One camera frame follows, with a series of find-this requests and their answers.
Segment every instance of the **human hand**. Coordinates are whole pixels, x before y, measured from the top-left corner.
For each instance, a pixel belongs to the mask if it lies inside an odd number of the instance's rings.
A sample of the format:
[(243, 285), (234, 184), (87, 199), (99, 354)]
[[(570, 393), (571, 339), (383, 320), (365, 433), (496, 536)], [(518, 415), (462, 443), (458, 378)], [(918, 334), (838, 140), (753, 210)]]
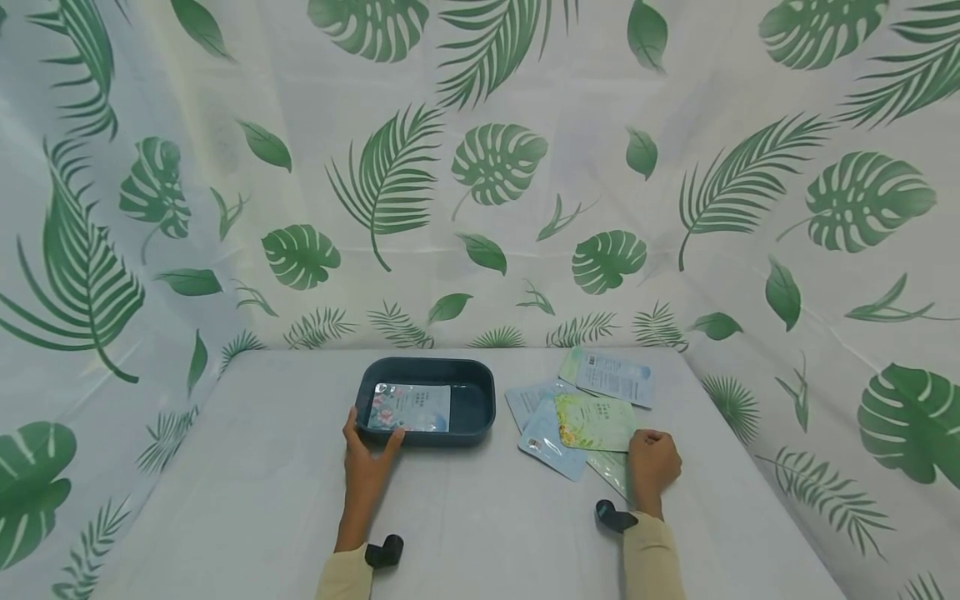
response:
[(630, 439), (627, 462), (636, 508), (663, 520), (660, 495), (680, 477), (684, 463), (673, 437), (662, 431), (638, 429)]
[(347, 456), (344, 459), (347, 492), (334, 552), (355, 550), (366, 542), (373, 513), (390, 479), (390, 471), (406, 435), (403, 429), (395, 429), (383, 453), (373, 458), (357, 435), (356, 420), (357, 409), (351, 407), (344, 425), (344, 438), (347, 440)]

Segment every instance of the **monstera leaf print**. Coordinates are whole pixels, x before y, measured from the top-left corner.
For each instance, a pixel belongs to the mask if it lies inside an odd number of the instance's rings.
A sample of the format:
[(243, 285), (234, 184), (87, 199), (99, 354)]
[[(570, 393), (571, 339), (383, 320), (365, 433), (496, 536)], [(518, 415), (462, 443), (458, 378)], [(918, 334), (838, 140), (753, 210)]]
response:
[(457, 146), (450, 170), (469, 190), (450, 220), (457, 220), (467, 196), (484, 206), (518, 199), (530, 187), (546, 149), (545, 139), (520, 125), (481, 125), (467, 132)]
[(827, 250), (861, 252), (926, 214), (937, 195), (920, 171), (876, 152), (853, 152), (824, 169), (806, 188), (813, 213), (778, 236), (809, 223), (810, 239)]
[(931, 484), (937, 469), (960, 489), (960, 386), (922, 369), (891, 364), (863, 391), (860, 441), (876, 461)]
[(783, 66), (822, 69), (876, 31), (888, 1), (782, 0), (760, 21), (760, 37)]
[(30, 556), (57, 525), (70, 494), (58, 479), (77, 453), (69, 427), (37, 421), (0, 436), (0, 571)]
[(148, 137), (136, 144), (136, 162), (120, 184), (120, 210), (132, 219), (156, 223), (140, 247), (140, 262), (147, 264), (147, 244), (158, 231), (172, 239), (186, 237), (190, 208), (180, 187), (180, 148)]
[(407, 58), (430, 16), (421, 0), (310, 0), (306, 10), (333, 43), (374, 62)]

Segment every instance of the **white tablecloth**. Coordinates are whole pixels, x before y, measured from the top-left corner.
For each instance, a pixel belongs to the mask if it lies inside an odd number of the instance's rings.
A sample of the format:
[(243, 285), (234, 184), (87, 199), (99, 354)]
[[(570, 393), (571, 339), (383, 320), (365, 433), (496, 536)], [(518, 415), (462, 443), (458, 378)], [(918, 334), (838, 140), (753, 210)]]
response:
[[(843, 598), (683, 358), (611, 350), (654, 369), (643, 426), (670, 431), (684, 473), (664, 498), (690, 600)], [(230, 366), (145, 509), (97, 600), (307, 600), (343, 502), (340, 429), (377, 358), (475, 358), (497, 417), (468, 450), (407, 449), (372, 530), (406, 542), (375, 600), (622, 597), (619, 538), (593, 506), (623, 499), (589, 468), (579, 483), (522, 454), (507, 388), (556, 375), (560, 349), (265, 351)]]

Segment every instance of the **dark blue plastic tray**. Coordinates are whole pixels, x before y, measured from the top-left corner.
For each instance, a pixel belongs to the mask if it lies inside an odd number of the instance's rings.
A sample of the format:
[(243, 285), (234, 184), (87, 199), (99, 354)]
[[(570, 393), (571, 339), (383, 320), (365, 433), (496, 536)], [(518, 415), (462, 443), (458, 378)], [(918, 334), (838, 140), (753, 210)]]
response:
[(381, 358), (367, 368), (357, 392), (357, 428), (375, 443), (385, 444), (391, 432), (370, 429), (373, 388), (378, 383), (450, 386), (450, 430), (408, 431), (404, 445), (470, 446), (483, 441), (496, 418), (493, 373), (475, 360), (455, 358)]

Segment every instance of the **green leaf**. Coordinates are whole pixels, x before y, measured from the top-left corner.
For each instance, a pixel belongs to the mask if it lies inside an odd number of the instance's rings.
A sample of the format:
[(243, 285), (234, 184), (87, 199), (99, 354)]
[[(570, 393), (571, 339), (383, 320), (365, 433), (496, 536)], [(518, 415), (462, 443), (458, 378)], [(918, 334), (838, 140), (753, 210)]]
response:
[(467, 255), (470, 260), (486, 269), (507, 274), (507, 257), (492, 240), (479, 233), (457, 233), (457, 237), (467, 246)]
[(70, 494), (57, 476), (77, 453), (69, 427), (39, 420), (0, 436), (0, 571), (27, 558), (57, 525)]
[(588, 294), (603, 294), (620, 287), (623, 276), (638, 272), (646, 260), (647, 245), (634, 234), (604, 231), (577, 245), (573, 280)]
[(619, 325), (611, 324), (613, 317), (616, 317), (616, 313), (589, 313), (574, 317), (548, 333), (545, 345), (548, 348), (573, 348), (611, 336), (613, 330), (619, 328)]
[(367, 311), (367, 316), (373, 327), (383, 334), (384, 339), (397, 348), (430, 349), (434, 345), (432, 336), (414, 324), (409, 315), (404, 314), (398, 304), (387, 306), (383, 302), (383, 310)]
[(587, 212), (596, 206), (598, 202), (600, 202), (600, 199), (597, 199), (596, 202), (587, 208), (584, 208), (583, 210), (580, 208), (582, 204), (577, 204), (576, 210), (566, 216), (563, 216), (564, 201), (561, 200), (560, 194), (557, 194), (557, 205), (553, 209), (553, 217), (550, 219), (550, 223), (547, 223), (545, 226), (543, 226), (543, 229), (540, 230), (540, 234), (537, 235), (537, 241), (542, 242), (546, 238), (560, 233), (563, 228), (573, 223), (573, 220), (577, 218), (577, 215), (582, 212)]
[(344, 323), (347, 312), (341, 309), (318, 308), (312, 315), (300, 318), (299, 323), (290, 326), (289, 333), (283, 334), (283, 340), (291, 350), (319, 349), (330, 340), (340, 340), (356, 331), (356, 324)]
[(703, 331), (711, 340), (719, 342), (743, 331), (743, 327), (727, 313), (716, 312), (697, 319), (689, 331)]
[(184, 413), (157, 415), (156, 429), (147, 426), (147, 433), (153, 441), (136, 459), (140, 472), (146, 475), (162, 473), (170, 459), (177, 454), (199, 413), (200, 409), (194, 406)]
[(491, 329), (467, 344), (469, 348), (523, 348), (523, 335), (513, 325)]
[(666, 50), (666, 21), (643, 0), (634, 0), (627, 18), (627, 43), (641, 66), (658, 73), (663, 70), (663, 51)]
[(220, 375), (224, 374), (230, 362), (238, 355), (249, 350), (265, 350), (267, 347), (247, 329), (241, 331), (229, 344), (220, 350)]
[(130, 515), (127, 501), (116, 509), (113, 501), (100, 507), (97, 517), (90, 520), (81, 530), (80, 544), (70, 549), (71, 565), (61, 571), (70, 575), (70, 581), (50, 586), (51, 592), (59, 600), (89, 600), (100, 582), (100, 571), (106, 563), (104, 558), (117, 542), (117, 536), (124, 520)]
[(900, 21), (890, 29), (912, 42), (912, 51), (872, 58), (894, 66), (860, 77), (874, 86), (849, 94), (843, 105), (851, 108), (837, 119), (856, 121), (855, 127), (873, 119), (874, 126), (890, 124), (960, 90), (960, 5), (947, 1), (909, 10), (922, 17)]
[(188, 36), (193, 37), (193, 40), (200, 44), (200, 47), (211, 57), (236, 63), (236, 60), (227, 52), (220, 25), (210, 11), (195, 0), (170, 0), (170, 4), (183, 30)]
[(770, 275), (766, 286), (767, 303), (777, 316), (783, 319), (786, 330), (793, 329), (800, 318), (800, 288), (793, 280), (790, 270), (770, 256)]
[(190, 371), (186, 375), (186, 396), (193, 395), (193, 388), (200, 381), (204, 371), (206, 371), (206, 344), (200, 338), (200, 330), (197, 329), (197, 339), (193, 345), (193, 358), (190, 359)]
[(176, 269), (161, 273), (155, 280), (166, 281), (181, 296), (209, 296), (224, 291), (209, 269)]
[[(450, 170), (470, 188), (467, 196), (484, 206), (499, 206), (517, 200), (530, 187), (540, 160), (546, 156), (546, 140), (520, 125), (481, 125), (467, 132), (457, 146)], [(467, 199), (453, 211), (451, 221)]]
[(920, 171), (876, 152), (853, 152), (824, 169), (806, 188), (812, 217), (807, 234), (827, 250), (861, 252), (876, 246), (937, 203)]
[(117, 134), (116, 114), (109, 103), (110, 87), (113, 84), (113, 47), (107, 34), (107, 25), (97, 9), (94, 0), (60, 0), (52, 12), (32, 14), (27, 17), (31, 23), (44, 27), (54, 33), (67, 36), (73, 42), (75, 55), (59, 59), (47, 59), (43, 62), (65, 67), (83, 66), (85, 76), (78, 77), (75, 72), (54, 87), (94, 87), (94, 93), (80, 102), (60, 105), (63, 118), (79, 125), (67, 132), (90, 137), (106, 130), (110, 131), (110, 141)]
[(960, 489), (960, 386), (891, 363), (863, 391), (856, 419), (863, 447), (886, 468), (932, 484), (937, 468)]
[(274, 229), (260, 241), (276, 279), (295, 290), (312, 290), (340, 266), (333, 242), (310, 225)]
[(670, 310), (670, 302), (654, 304), (650, 313), (637, 312), (634, 316), (636, 342), (647, 348), (673, 348), (683, 352), (689, 346), (677, 327), (676, 317)]
[(657, 144), (650, 133), (627, 128), (630, 134), (630, 143), (627, 145), (627, 166), (637, 171), (644, 180), (650, 179), (657, 167)]
[(418, 108), (413, 117), (409, 108), (402, 118), (398, 112), (364, 144), (355, 170), (351, 144), (349, 185), (335, 162), (332, 175), (326, 169), (337, 199), (370, 232), (373, 254), (388, 273), (391, 269), (380, 256), (376, 236), (421, 228), (430, 221), (425, 206), (430, 199), (426, 193), (436, 178), (421, 167), (436, 160), (430, 151), (439, 148), (439, 144), (428, 141), (441, 131), (441, 115), (439, 110), (427, 110), (426, 105)]
[(187, 235), (190, 208), (180, 187), (180, 148), (177, 144), (147, 137), (136, 143), (136, 162), (120, 184), (120, 210), (132, 219), (156, 223), (140, 247), (140, 262), (147, 264), (147, 243), (158, 230), (172, 239)]
[(290, 157), (290, 151), (287, 150), (287, 145), (283, 143), (283, 140), (256, 123), (238, 120), (237, 124), (247, 137), (247, 145), (250, 146), (254, 156), (267, 164), (283, 167), (289, 173), (294, 172), (293, 159)]
[(733, 377), (708, 375), (701, 383), (740, 443), (752, 444), (760, 423), (754, 395)]
[(437, 321), (450, 321), (460, 316), (467, 306), (467, 300), (473, 298), (470, 294), (448, 294), (437, 300), (430, 312), (427, 314), (426, 324), (431, 325)]
[(557, 313), (553, 312), (553, 306), (550, 304), (550, 300), (537, 291), (537, 288), (534, 287), (534, 284), (530, 281), (530, 279), (524, 279), (524, 281), (526, 281), (527, 285), (530, 286), (530, 289), (527, 290), (527, 294), (533, 296), (534, 299), (529, 302), (521, 302), (517, 306), (536, 306), (546, 314), (550, 316), (556, 316)]
[(333, 43), (374, 62), (405, 59), (430, 16), (421, 0), (310, 0), (306, 11)]
[(770, 58), (791, 69), (822, 69), (872, 34), (888, 0), (782, 0), (760, 21)]
[(790, 452), (787, 446), (780, 449), (775, 459), (757, 458), (774, 466), (777, 483), (784, 495), (795, 498), (825, 517), (837, 533), (846, 532), (863, 556), (867, 556), (869, 543), (883, 558), (872, 530), (895, 529), (881, 522), (887, 519), (887, 515), (876, 510), (876, 502), (868, 498), (865, 492), (856, 491), (855, 481), (841, 479), (836, 470), (831, 475), (829, 462), (818, 464), (817, 457), (812, 453)]
[(765, 203), (775, 202), (786, 188), (780, 173), (797, 173), (795, 165), (808, 160), (799, 154), (805, 148), (819, 148), (826, 138), (823, 132), (835, 129), (828, 120), (813, 116), (799, 121), (801, 115), (768, 125), (737, 144), (717, 166), (723, 153), (710, 164), (697, 184), (697, 168), (684, 174), (680, 191), (680, 218), (686, 228), (680, 246), (680, 270), (690, 235), (729, 231), (753, 233)]
[(0, 327), (41, 348), (94, 349), (115, 375), (128, 383), (136, 383), (139, 378), (113, 364), (106, 348), (143, 306), (143, 286), (117, 256), (109, 241), (108, 229), (90, 221), (93, 204), (81, 203), (83, 192), (92, 183), (80, 188), (74, 186), (74, 178), (86, 165), (85, 157), (72, 153), (83, 145), (75, 140), (63, 141), (54, 146), (52, 153), (45, 141), (43, 145), (53, 199), (47, 209), (43, 234), (38, 237), (43, 244), (49, 293), (44, 292), (36, 280), (19, 237), (16, 242), (20, 270), (38, 304), (49, 313), (49, 321), (0, 294), (0, 303), (24, 322), (16, 325), (12, 320), (0, 318)]

